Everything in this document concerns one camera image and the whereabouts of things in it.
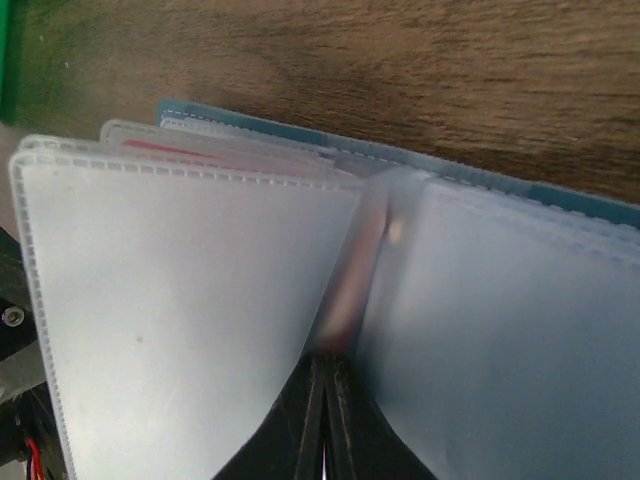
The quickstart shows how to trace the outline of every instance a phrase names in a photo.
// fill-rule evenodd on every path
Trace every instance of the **brown wood surface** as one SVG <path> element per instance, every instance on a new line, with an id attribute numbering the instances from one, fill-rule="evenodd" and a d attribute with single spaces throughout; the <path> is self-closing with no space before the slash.
<path id="1" fill-rule="evenodd" d="M 638 0 L 14 4 L 3 108 L 29 130 L 177 97 L 640 202 Z"/>

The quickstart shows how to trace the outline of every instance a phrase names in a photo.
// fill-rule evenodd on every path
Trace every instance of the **screw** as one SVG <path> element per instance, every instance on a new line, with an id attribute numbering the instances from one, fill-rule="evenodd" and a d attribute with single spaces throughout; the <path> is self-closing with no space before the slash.
<path id="1" fill-rule="evenodd" d="M 2 313 L 2 321 L 7 327 L 17 327 L 24 322 L 24 310 L 20 307 L 9 307 Z"/>

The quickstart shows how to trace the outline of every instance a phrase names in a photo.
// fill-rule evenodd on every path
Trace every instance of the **green object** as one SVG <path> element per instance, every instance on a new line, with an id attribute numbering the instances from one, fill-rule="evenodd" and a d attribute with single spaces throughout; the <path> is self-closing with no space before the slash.
<path id="1" fill-rule="evenodd" d="M 2 103 L 2 81 L 4 79 L 4 58 L 9 34 L 9 0 L 0 0 L 0 103 Z"/>

